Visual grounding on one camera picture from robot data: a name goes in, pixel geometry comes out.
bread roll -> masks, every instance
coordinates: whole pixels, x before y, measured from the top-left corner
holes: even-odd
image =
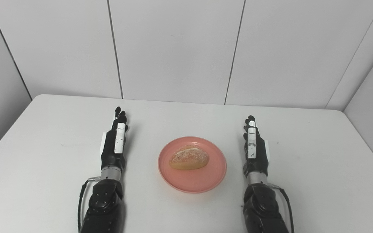
[[[210,157],[195,145],[187,145],[178,149],[169,160],[172,168],[180,170],[192,170],[207,165]]]

pink plate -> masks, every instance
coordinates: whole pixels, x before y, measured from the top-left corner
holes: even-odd
[[[207,152],[208,164],[195,170],[178,170],[170,167],[169,160],[181,147],[196,145]],[[219,148],[212,142],[198,137],[183,137],[169,142],[158,158],[159,172],[175,189],[188,193],[201,193],[215,188],[225,176],[227,163]]]

